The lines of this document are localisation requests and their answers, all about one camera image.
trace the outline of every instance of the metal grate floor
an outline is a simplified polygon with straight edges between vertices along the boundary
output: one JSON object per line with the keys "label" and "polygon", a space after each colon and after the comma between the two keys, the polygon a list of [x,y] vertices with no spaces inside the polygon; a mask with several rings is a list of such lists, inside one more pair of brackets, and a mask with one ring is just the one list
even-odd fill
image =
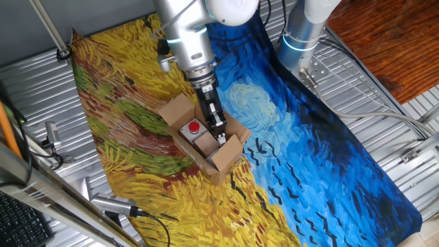
{"label": "metal grate floor", "polygon": [[[288,8],[293,1],[288,1]],[[266,3],[261,5],[264,20]],[[283,27],[281,1],[272,1],[272,18],[267,31],[273,43]],[[345,113],[396,112],[403,109],[376,80],[367,77],[351,59],[340,51],[318,45],[315,53],[314,75],[328,103]],[[40,141],[45,139],[45,122],[55,121],[62,139],[60,154],[72,155],[74,164],[66,164],[57,171],[68,183],[81,190],[84,181],[88,194],[111,193],[110,185],[99,161],[95,144],[78,97],[71,67],[56,60],[56,51],[12,64],[0,69],[0,80],[5,83],[15,106],[28,118],[27,130]],[[439,87],[404,105],[415,118],[439,102]],[[399,186],[407,198],[421,211],[424,220],[439,211],[432,200],[439,196],[439,164],[436,157],[427,157],[427,165],[413,161],[405,164],[401,157],[413,147],[420,147],[416,133],[404,122],[388,117],[342,119],[361,141],[372,157]],[[438,131],[439,120],[430,126]],[[121,217],[124,229],[137,241],[140,235],[126,217]],[[52,219],[56,233],[47,246],[99,246],[92,239]]]}

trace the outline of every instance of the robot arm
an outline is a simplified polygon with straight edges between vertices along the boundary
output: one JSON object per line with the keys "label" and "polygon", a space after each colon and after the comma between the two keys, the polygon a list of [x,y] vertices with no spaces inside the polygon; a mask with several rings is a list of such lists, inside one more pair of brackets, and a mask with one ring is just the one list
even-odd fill
{"label": "robot arm", "polygon": [[341,0],[298,0],[289,13],[287,27],[277,52],[279,61],[299,78],[308,69],[327,19]]}
{"label": "robot arm", "polygon": [[161,22],[169,23],[165,24],[164,30],[173,54],[171,57],[160,56],[158,62],[164,71],[170,70],[170,61],[176,62],[178,68],[186,73],[197,94],[207,128],[220,145],[226,142],[226,119],[216,90],[217,78],[212,64],[215,56],[205,24],[216,21],[229,26],[244,24],[253,16],[258,2],[154,0]]}

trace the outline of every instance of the painted fabric mat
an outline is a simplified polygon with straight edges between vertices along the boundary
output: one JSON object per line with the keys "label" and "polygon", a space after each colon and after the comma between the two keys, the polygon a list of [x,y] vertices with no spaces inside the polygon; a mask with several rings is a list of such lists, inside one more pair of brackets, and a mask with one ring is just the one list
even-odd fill
{"label": "painted fabric mat", "polygon": [[[212,43],[224,109],[252,131],[241,165],[212,185],[161,130],[161,107],[196,97],[176,65],[163,73],[156,62],[149,37],[159,26],[152,15],[75,35],[73,70],[114,194],[159,217],[174,246],[395,246],[420,229],[419,212],[346,126],[270,62],[259,17],[210,26],[216,38],[257,34]],[[130,220],[148,245],[166,246],[159,224]]]}

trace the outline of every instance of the red push button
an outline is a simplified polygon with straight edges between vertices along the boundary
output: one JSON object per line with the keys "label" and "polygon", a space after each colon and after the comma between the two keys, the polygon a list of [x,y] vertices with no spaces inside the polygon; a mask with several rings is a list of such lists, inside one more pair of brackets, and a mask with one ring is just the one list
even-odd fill
{"label": "red push button", "polygon": [[195,122],[195,121],[193,121],[192,123],[190,123],[190,124],[189,124],[189,131],[190,131],[192,134],[197,134],[198,131],[200,131],[200,125],[199,125],[199,123],[197,123],[197,122]]}

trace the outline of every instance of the keyboard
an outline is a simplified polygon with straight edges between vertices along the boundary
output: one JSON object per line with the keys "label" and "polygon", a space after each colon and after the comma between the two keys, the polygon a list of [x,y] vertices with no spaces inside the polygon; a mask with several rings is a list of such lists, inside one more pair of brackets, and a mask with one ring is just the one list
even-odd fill
{"label": "keyboard", "polygon": [[41,212],[0,192],[0,246],[41,247],[53,235]]}

